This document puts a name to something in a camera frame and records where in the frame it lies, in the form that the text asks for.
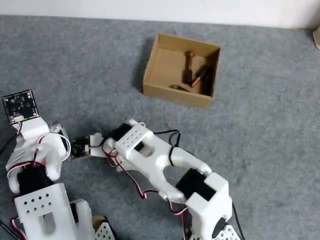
floor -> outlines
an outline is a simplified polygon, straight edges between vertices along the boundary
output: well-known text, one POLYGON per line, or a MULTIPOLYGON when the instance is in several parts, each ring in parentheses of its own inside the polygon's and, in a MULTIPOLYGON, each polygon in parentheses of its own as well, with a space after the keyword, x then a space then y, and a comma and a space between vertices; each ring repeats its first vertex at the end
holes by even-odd
MULTIPOLYGON (((72 138, 108 133, 129 118, 153 131, 180 129, 181 147, 229 181, 247 239, 320 235, 319 63, 308 30, 0 16, 0 96, 32 89, 41 116, 62 122, 72 138), (221 46, 209 109, 142 95, 159 32, 221 46)), ((2 107, 0 133, 0 146, 14 134, 2 107)), ((5 171, 11 149, 0 161, 5 222, 17 214, 5 171)), ((184 172, 165 170, 171 183, 184 172)), ((157 194, 141 200, 104 159, 66 162, 60 181, 70 200, 85 199, 93 215, 107 215, 122 240, 182 239, 181 219, 166 202, 157 194)), ((0 229, 0 239, 10 237, 0 229)))

white wall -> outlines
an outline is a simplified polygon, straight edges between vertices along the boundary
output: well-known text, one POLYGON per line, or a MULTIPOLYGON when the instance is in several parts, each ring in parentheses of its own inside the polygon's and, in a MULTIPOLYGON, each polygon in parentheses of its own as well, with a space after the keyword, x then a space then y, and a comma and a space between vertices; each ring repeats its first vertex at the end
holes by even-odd
POLYGON ((0 14, 314 28, 320 0, 0 0, 0 14))

cardboard box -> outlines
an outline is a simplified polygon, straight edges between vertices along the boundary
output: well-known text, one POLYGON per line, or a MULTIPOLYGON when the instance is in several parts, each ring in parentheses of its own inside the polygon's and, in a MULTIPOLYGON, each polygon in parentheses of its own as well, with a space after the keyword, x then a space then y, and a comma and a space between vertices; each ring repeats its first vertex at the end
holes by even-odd
POLYGON ((207 108, 213 101, 220 47, 184 37, 159 33, 153 43, 149 62, 143 77, 143 94, 178 104, 207 108), (184 84, 186 52, 193 51, 193 76, 203 65, 213 69, 207 82, 195 87, 184 84), (173 89, 179 85, 188 91, 173 89))

black wire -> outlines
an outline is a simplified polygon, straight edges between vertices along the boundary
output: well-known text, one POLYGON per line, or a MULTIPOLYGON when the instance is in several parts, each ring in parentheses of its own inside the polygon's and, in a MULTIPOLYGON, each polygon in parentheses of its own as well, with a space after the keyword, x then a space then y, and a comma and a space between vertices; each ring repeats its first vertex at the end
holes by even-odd
POLYGON ((170 136, 169 136, 169 144, 171 145, 171 148, 170 148, 170 151, 169 151, 169 162, 171 164, 171 166, 175 166, 174 163, 172 162, 172 152, 174 151, 174 148, 176 147, 179 147, 179 142, 180 142, 180 137, 181 137, 181 133, 178 129, 171 129, 171 130, 167 130, 167 131, 157 131, 157 132, 154 132, 153 134, 154 135, 160 135, 160 134, 168 134, 168 133, 172 133, 170 136), (173 145, 172 143, 172 138, 173 136, 177 135, 176 137, 176 142, 175 144, 173 145))
POLYGON ((236 206, 234 205, 234 203, 232 203, 232 209, 233 209, 233 212, 234 212, 235 221, 236 221, 236 224, 238 225, 238 229, 239 229, 241 238, 242 238, 242 240, 246 240, 245 236, 244 236, 244 233, 242 232, 242 229, 241 229, 241 226, 240 226, 240 222, 239 222, 236 206))
MULTIPOLYGON (((4 151, 8 148, 9 144, 17 138, 17 134, 14 134, 0 149, 0 156, 4 153, 4 151)), ((21 240, 22 238, 18 237, 15 232, 13 232, 10 228, 7 227, 7 225, 0 219, 0 226, 9 234, 11 237, 13 237, 16 240, 21 240)))
POLYGON ((17 134, 14 134, 5 144, 4 146, 0 149, 0 156, 1 154, 8 148, 9 144, 11 143, 11 141, 15 140, 17 137, 17 134))
POLYGON ((159 134, 168 134, 168 133, 173 133, 173 132, 179 132, 179 130, 178 129, 171 129, 171 130, 167 130, 167 131, 156 131, 153 134, 159 135, 159 134))
POLYGON ((0 226, 16 240, 21 240, 22 238, 18 237, 10 228, 5 225, 5 223, 0 219, 0 226))

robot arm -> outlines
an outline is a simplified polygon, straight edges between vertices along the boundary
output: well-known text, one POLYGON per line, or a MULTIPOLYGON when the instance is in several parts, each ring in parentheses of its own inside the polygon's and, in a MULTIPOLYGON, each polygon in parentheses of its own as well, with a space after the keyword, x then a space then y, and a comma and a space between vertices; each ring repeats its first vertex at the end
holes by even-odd
POLYGON ((60 124, 56 124, 51 127, 51 131, 41 117, 20 124, 16 147, 5 166, 13 193, 20 193, 18 174, 27 166, 42 165, 51 181, 60 178, 62 162, 69 157, 71 151, 68 138, 57 132, 62 129, 60 124))
POLYGON ((91 146, 99 143, 103 145, 90 148, 91 156, 105 157, 105 153, 117 152, 116 157, 126 171, 139 171, 161 198, 188 207, 192 215, 190 240, 212 240, 223 231, 232 216, 229 184, 206 163, 180 147, 171 151, 171 145, 135 120, 114 130, 105 142, 99 133, 90 136, 91 146), (168 183, 163 173, 170 165, 190 169, 176 186, 168 183))
POLYGON ((16 147, 7 164, 7 178, 23 240, 99 239, 86 201, 70 202, 63 183, 56 183, 71 144, 64 128, 48 126, 39 116, 31 90, 2 97, 8 119, 18 131, 16 147))

